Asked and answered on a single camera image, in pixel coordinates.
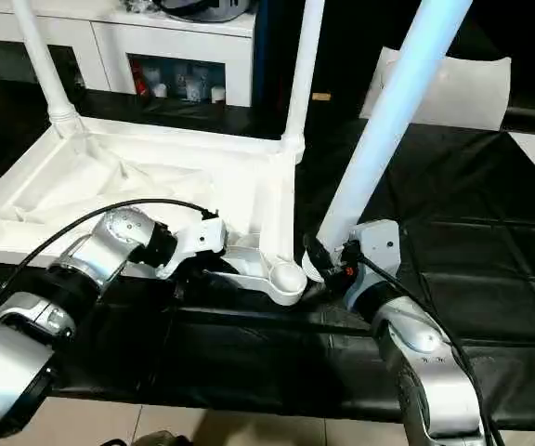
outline white shelf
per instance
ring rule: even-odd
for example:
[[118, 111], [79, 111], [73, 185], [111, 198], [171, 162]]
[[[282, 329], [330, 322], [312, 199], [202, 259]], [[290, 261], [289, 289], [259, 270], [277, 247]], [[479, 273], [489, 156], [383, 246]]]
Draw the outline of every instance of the white shelf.
[[[194, 23], [171, 19], [164, 13], [128, 13], [119, 0], [32, 0], [31, 3], [34, 12], [40, 17], [102, 21], [247, 38], [253, 38], [254, 33], [254, 13], [244, 13], [224, 23]], [[0, 13], [12, 12], [11, 2], [0, 0]]]

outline small container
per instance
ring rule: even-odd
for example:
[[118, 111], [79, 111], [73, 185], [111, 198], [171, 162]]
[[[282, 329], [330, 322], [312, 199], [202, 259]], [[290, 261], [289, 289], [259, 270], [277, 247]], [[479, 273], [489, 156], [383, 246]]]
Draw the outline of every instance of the small container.
[[194, 65], [191, 69], [193, 77], [200, 80], [200, 98], [207, 100], [210, 98], [210, 69], [201, 65]]
[[166, 84], [157, 84], [152, 89], [152, 93], [156, 98], [166, 98], [167, 90]]
[[173, 74], [175, 77], [175, 94], [180, 98], [187, 95], [187, 75], [188, 66], [186, 62], [178, 62], [173, 66]]
[[152, 65], [142, 65], [143, 66], [141, 72], [144, 75], [146, 84], [148, 84], [150, 88], [154, 88], [154, 86], [159, 84], [161, 80], [160, 68], [154, 67]]
[[186, 81], [187, 100], [191, 102], [202, 101], [202, 81], [197, 77], [189, 76]]
[[212, 87], [212, 103], [219, 104], [227, 101], [227, 89], [222, 85]]

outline white cabinet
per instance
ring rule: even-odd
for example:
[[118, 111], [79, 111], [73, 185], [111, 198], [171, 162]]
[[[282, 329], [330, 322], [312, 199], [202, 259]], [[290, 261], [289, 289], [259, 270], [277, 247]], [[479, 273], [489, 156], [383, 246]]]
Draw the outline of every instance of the white cabinet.
[[[72, 49], [86, 88], [109, 90], [109, 82], [89, 21], [52, 17], [39, 17], [38, 21], [48, 44]], [[0, 13], [0, 41], [22, 42], [20, 27], [13, 14]]]
[[136, 92], [128, 55], [202, 60], [224, 64], [227, 104], [251, 104], [251, 38], [115, 23], [93, 26], [112, 91]]
[[[128, 13], [120, 0], [32, 4], [46, 41], [73, 50], [86, 88], [134, 94], [130, 55], [154, 59], [161, 66], [185, 60], [190, 67], [196, 62], [219, 64], [216, 85], [226, 88], [227, 104], [251, 105], [255, 13], [224, 23], [194, 23], [163, 13]], [[22, 38], [11, 3], [0, 0], [0, 42], [5, 41]]]

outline white tray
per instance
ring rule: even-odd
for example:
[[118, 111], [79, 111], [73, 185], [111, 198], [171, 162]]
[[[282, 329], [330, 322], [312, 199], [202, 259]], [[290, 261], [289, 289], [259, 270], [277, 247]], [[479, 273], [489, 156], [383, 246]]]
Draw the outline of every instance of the white tray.
[[[177, 198], [218, 210], [228, 244], [255, 240], [269, 262], [293, 260], [294, 154], [279, 141], [82, 118], [87, 135], [50, 127], [0, 178], [0, 262], [17, 264], [77, 217], [132, 198]], [[139, 206], [170, 230], [200, 218], [172, 205]], [[44, 267], [96, 220], [52, 244]], [[129, 275], [142, 275], [128, 268]]]

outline dark background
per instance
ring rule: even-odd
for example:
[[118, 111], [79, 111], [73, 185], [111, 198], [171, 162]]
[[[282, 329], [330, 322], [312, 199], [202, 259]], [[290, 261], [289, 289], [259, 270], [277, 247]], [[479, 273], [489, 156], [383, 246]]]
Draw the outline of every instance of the dark background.
[[[326, 1], [312, 89], [331, 93], [329, 102], [317, 105], [331, 119], [358, 116], [382, 46], [400, 48], [419, 5], [419, 0]], [[260, 2], [254, 106], [261, 110], [286, 111], [303, 7], [299, 0]], [[535, 2], [475, 0], [449, 56], [512, 58], [505, 124], [535, 120]]]

